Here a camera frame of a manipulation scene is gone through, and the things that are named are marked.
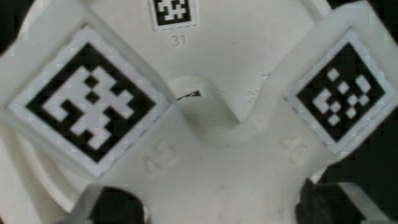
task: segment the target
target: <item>printed number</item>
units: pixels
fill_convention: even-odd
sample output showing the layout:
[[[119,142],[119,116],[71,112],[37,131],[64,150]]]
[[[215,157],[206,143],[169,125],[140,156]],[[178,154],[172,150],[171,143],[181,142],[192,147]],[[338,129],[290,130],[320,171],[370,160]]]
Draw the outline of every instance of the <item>printed number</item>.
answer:
[[[174,35],[171,37],[171,41],[172,41],[172,47],[180,47],[185,45],[185,35]]]
[[[260,93],[258,89],[247,91],[249,103],[256,102],[258,93]]]
[[[290,162],[293,164],[302,164],[302,161],[306,159],[306,154],[309,151],[309,147],[302,142],[302,139],[299,137],[288,138],[283,140],[283,146],[286,149],[286,155],[290,158]]]
[[[172,162],[178,160],[178,150],[176,148],[160,141],[155,146],[153,154],[146,156],[146,167],[149,174],[165,170],[172,165]]]

